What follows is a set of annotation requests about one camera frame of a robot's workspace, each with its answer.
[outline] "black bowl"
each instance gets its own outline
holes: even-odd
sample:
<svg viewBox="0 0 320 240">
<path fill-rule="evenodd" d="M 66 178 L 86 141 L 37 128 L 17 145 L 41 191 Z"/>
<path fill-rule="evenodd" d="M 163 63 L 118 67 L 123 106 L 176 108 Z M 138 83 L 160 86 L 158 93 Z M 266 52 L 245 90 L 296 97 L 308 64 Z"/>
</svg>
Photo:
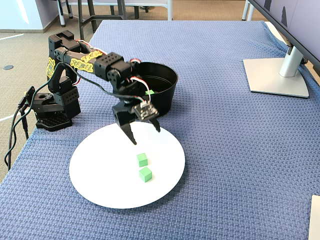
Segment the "black bowl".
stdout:
<svg viewBox="0 0 320 240">
<path fill-rule="evenodd" d="M 166 65 L 154 62 L 141 62 L 137 72 L 149 89 L 154 91 L 154 94 L 151 94 L 151 102 L 158 110 L 159 117 L 165 115 L 171 108 L 178 82 L 177 73 Z M 145 95 L 143 99 L 149 100 L 149 96 Z"/>
</svg>

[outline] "floor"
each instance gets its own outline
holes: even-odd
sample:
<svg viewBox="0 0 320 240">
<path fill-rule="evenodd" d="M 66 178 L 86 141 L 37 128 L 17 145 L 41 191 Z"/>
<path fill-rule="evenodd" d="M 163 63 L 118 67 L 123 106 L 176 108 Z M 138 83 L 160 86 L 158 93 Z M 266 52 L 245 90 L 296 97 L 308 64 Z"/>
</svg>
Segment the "floor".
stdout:
<svg viewBox="0 0 320 240">
<path fill-rule="evenodd" d="M 176 0 L 173 2 L 174 20 L 223 20 L 239 21 L 242 18 L 244 1 L 232 0 Z M 134 8 L 127 7 L 127 17 L 134 20 Z M 84 16 L 88 15 L 87 7 L 83 7 Z M 0 182 L 7 174 L 7 166 L 3 157 L 8 150 L 9 129 L 12 119 L 2 120 L 16 110 L 17 104 L 24 92 L 30 86 L 39 87 L 46 81 L 46 67 L 48 62 L 48 36 L 69 30 L 79 38 L 78 18 L 76 6 L 72 6 L 73 19 L 66 19 L 66 27 L 62 28 L 56 21 L 46 33 L 25 33 L 22 36 L 0 40 Z M 96 6 L 96 14 L 110 14 L 108 6 Z M 139 10 L 140 20 L 166 20 L 167 10 L 163 7 L 152 7 L 149 13 Z M 254 12 L 253 21 L 266 20 L 258 11 Z M 17 33 L 0 33 L 0 39 L 16 35 Z M 84 28 L 85 40 L 93 36 L 90 25 Z M 3 70 L 6 65 L 14 65 L 11 70 Z M 313 75 L 312 65 L 308 68 Z M 33 113 L 27 117 L 28 132 L 35 128 L 36 118 Z M 21 124 L 17 126 L 17 144 L 12 152 L 12 161 L 17 158 L 26 139 Z"/>
</svg>

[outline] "silver monitor base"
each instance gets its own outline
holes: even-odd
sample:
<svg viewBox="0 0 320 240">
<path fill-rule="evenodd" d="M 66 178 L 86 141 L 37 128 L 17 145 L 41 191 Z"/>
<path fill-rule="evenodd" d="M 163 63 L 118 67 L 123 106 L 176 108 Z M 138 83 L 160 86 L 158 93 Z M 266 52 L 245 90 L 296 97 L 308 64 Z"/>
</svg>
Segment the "silver monitor base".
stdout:
<svg viewBox="0 0 320 240">
<path fill-rule="evenodd" d="M 251 92 L 308 98 L 306 82 L 299 71 L 294 77 L 283 77 L 284 58 L 244 59 Z"/>
</svg>

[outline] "red wire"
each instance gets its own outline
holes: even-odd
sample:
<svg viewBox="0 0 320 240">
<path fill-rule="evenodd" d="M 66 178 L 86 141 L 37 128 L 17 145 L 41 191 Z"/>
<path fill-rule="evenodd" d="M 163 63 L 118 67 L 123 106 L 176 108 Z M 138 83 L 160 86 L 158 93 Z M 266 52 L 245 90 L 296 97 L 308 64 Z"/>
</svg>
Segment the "red wire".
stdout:
<svg viewBox="0 0 320 240">
<path fill-rule="evenodd" d="M 80 83 L 80 79 L 81 79 L 81 77 L 79 78 L 79 80 L 75 84 L 72 84 L 72 86 L 78 85 Z"/>
</svg>

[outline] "monitor stand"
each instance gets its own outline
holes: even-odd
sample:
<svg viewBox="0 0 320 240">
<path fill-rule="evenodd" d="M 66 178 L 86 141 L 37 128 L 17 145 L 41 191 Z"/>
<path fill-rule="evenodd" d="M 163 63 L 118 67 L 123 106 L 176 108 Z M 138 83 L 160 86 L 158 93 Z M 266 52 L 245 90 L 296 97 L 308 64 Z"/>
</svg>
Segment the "monitor stand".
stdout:
<svg viewBox="0 0 320 240">
<path fill-rule="evenodd" d="M 244 59 L 251 92 L 308 98 L 306 82 L 298 71 L 302 58 L 293 47 L 285 58 Z"/>
</svg>

